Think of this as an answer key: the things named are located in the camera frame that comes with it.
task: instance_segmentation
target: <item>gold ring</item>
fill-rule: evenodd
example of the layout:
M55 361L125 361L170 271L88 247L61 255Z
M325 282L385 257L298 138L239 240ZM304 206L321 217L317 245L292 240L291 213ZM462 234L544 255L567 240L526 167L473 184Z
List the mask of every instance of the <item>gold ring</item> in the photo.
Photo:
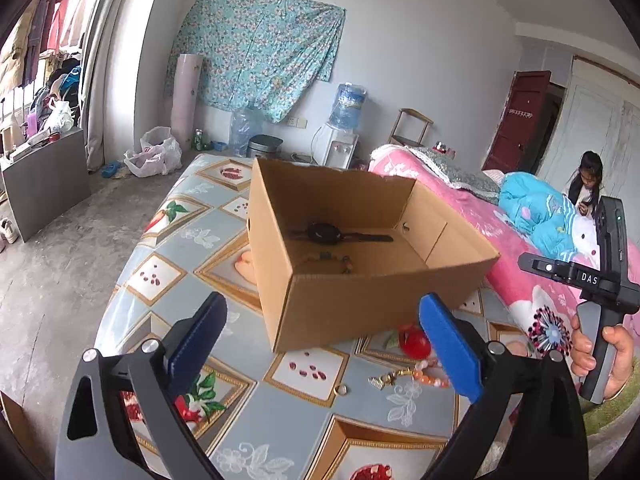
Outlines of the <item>gold ring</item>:
M349 393L349 388L347 387L346 384L336 384L334 386L334 394L343 397L348 393Z

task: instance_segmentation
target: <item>white sneaker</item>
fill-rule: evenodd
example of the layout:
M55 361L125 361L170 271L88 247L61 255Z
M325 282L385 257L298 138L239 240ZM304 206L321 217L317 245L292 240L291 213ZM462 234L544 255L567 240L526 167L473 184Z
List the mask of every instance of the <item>white sneaker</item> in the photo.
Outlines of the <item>white sneaker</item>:
M0 235L10 244L18 239L18 231L14 229L14 225L8 218L4 218L0 222Z

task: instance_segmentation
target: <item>hand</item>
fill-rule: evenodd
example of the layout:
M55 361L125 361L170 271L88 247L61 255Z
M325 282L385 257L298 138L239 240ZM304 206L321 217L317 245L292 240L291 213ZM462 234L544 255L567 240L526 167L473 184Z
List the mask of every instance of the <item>hand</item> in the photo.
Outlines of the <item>hand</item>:
M590 370L596 367L596 359L591 356L593 343L580 331L578 316L571 318L571 326L574 333L571 336L574 347L571 350L571 371L578 377L585 377ZM622 325L606 326L602 329L602 337L607 343L616 348L616 357L613 361L609 381L604 389L604 398L610 399L618 393L622 386L629 380L633 371L634 340L631 334Z

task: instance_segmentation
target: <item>wall socket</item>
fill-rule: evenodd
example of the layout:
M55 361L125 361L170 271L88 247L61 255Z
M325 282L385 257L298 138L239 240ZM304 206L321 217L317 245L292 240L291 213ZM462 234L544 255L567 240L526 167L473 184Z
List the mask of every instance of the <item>wall socket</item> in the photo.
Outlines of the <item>wall socket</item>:
M291 126L292 128L301 128L304 130L306 128L306 119L302 117L287 117L285 124L287 126Z

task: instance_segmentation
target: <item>pink bedspread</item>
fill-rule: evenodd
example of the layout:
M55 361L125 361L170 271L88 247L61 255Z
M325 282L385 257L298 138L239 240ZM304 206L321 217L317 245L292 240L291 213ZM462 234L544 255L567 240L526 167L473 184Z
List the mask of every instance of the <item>pink bedspread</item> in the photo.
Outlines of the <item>pink bedspread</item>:
M447 187L404 148L383 146L372 156L369 171L419 180L458 211L500 251L500 259L486 276L490 285L508 306L516 322L529 334L533 345L541 354L552 348L568 354L572 330L569 317L575 313L580 291L518 268L518 257L522 253L540 252L525 236L507 224L505 213L467 191ZM628 261L629 279L638 283L640 251L633 244L629 244ZM638 345L640 314L627 316L625 325L631 330Z

